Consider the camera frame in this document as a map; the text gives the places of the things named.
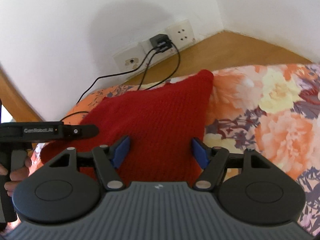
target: floral pattern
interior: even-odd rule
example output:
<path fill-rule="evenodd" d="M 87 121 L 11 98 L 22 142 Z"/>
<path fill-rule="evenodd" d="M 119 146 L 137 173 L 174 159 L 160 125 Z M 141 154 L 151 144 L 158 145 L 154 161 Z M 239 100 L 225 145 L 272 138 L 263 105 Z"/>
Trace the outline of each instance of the floral pattern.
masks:
<path fill-rule="evenodd" d="M 204 142 L 233 153 L 254 146 L 296 180 L 307 199 L 298 223 L 316 235 L 320 232 L 320 65 L 250 65 L 213 74 Z M 68 114 L 90 111 L 103 97 L 136 89 L 120 85 L 95 91 Z M 79 124 L 83 116 L 73 115 L 65 122 Z M 42 146 L 38 145 L 33 156 L 38 167 Z M 228 171 L 226 179 L 237 173 Z"/>

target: black cable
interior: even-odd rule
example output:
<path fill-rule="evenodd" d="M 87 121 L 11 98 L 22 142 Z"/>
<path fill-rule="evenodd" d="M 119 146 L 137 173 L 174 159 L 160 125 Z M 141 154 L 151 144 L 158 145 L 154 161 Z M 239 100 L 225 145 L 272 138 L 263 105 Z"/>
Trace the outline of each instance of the black cable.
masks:
<path fill-rule="evenodd" d="M 174 70 L 168 77 L 166 77 L 164 80 L 162 80 L 162 81 L 160 81 L 159 83 L 157 83 L 157 84 L 155 84 L 155 85 L 147 88 L 146 90 L 149 90 L 149 89 L 151 89 L 151 88 L 154 88 L 154 87 L 162 84 L 162 83 L 165 82 L 167 79 L 171 78 L 171 77 L 176 73 L 176 71 L 178 70 L 178 68 L 179 68 L 179 66 L 180 66 L 180 62 L 181 62 L 181 55 L 180 55 L 180 52 L 179 52 L 177 46 L 176 46 L 172 41 L 171 41 L 171 44 L 174 46 L 174 48 L 176 49 L 177 54 L 178 54 L 178 64 L 177 64 L 177 67 L 176 67 L 175 70 Z"/>
<path fill-rule="evenodd" d="M 65 120 L 66 118 L 68 118 L 68 117 L 70 117 L 70 116 L 72 116 L 72 115 L 74 115 L 74 114 L 87 114 L 87 113 L 89 113 L 89 112 L 88 112 L 88 111 L 74 112 L 74 113 L 68 114 L 67 116 L 65 116 L 64 118 L 62 118 L 62 119 L 60 120 L 60 122 L 62 122 L 63 120 Z"/>
<path fill-rule="evenodd" d="M 122 72 L 122 73 L 117 73 L 117 74 L 112 74 L 112 75 L 106 75 L 106 76 L 100 76 L 98 77 L 93 83 L 92 85 L 81 95 L 81 97 L 79 98 L 78 102 L 80 102 L 80 100 L 82 99 L 82 97 L 94 86 L 94 84 L 101 78 L 107 78 L 107 77 L 115 77 L 115 76 L 121 76 L 121 75 L 125 75 L 125 74 L 129 74 L 132 72 L 137 71 L 142 64 L 145 62 L 145 60 L 147 59 L 147 57 L 149 56 L 149 54 L 154 50 L 155 48 L 152 48 L 151 50 L 149 50 L 149 52 L 146 54 L 146 56 L 144 57 L 144 59 L 142 60 L 141 64 L 139 65 L 139 67 L 137 67 L 136 69 L 130 70 L 130 71 L 126 71 L 126 72 Z"/>
<path fill-rule="evenodd" d="M 151 56 L 151 58 L 150 58 L 150 60 L 149 60 L 149 63 L 147 64 L 147 68 L 146 68 L 146 70 L 145 70 L 144 73 L 143 73 L 143 77 L 142 77 L 142 79 L 141 79 L 140 85 L 139 85 L 139 87 L 138 87 L 137 90 L 140 90 L 140 87 L 142 86 L 142 83 L 143 83 L 144 78 L 145 78 L 145 76 L 146 76 L 146 74 L 147 74 L 148 68 L 149 68 L 149 66 L 150 66 L 150 64 L 151 64 L 152 58 L 153 58 L 156 54 L 158 54 L 158 53 L 159 53 L 159 51 L 155 52 L 155 53 Z"/>

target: gray ribbed surface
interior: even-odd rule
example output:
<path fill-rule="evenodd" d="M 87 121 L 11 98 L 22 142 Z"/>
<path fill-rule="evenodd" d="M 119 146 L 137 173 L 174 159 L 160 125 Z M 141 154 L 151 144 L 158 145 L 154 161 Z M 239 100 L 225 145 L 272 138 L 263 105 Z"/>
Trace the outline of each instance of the gray ribbed surface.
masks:
<path fill-rule="evenodd" d="M 228 216 L 209 193 L 185 182 L 133 182 L 122 192 L 106 194 L 83 219 L 62 226 L 21 223 L 8 240 L 309 240 L 296 223 L 255 227 Z"/>

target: red knitted fabric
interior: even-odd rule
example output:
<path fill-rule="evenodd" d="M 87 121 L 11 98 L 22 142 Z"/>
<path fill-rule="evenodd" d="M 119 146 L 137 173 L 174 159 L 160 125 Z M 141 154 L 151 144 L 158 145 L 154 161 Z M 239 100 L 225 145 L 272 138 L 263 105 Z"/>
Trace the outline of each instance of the red knitted fabric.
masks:
<path fill-rule="evenodd" d="M 130 152 L 117 171 L 126 184 L 130 181 L 193 184 L 201 169 L 191 153 L 191 139 L 203 138 L 212 81 L 212 73 L 202 70 L 176 84 L 104 98 L 81 122 L 98 126 L 99 135 L 79 141 L 52 142 L 43 148 L 41 160 L 45 163 L 67 147 L 76 147 L 78 152 L 90 151 L 129 135 Z M 81 171 L 92 175 L 93 169 Z"/>

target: finger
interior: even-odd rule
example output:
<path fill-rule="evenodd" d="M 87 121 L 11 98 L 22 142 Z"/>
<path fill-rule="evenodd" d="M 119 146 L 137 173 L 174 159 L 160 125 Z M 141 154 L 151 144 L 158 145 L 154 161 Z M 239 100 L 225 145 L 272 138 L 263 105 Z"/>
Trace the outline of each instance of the finger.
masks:
<path fill-rule="evenodd" d="M 30 168 L 31 165 L 32 165 L 32 161 L 30 159 L 29 156 L 27 156 L 26 160 L 24 161 L 24 165 L 27 167 L 27 168 Z"/>
<path fill-rule="evenodd" d="M 7 175 L 8 170 L 0 164 L 0 175 Z"/>
<path fill-rule="evenodd" d="M 22 167 L 16 171 L 10 173 L 11 180 L 24 180 L 29 176 L 29 168 Z"/>
<path fill-rule="evenodd" d="M 4 184 L 4 188 L 7 191 L 14 191 L 20 181 L 8 181 Z"/>

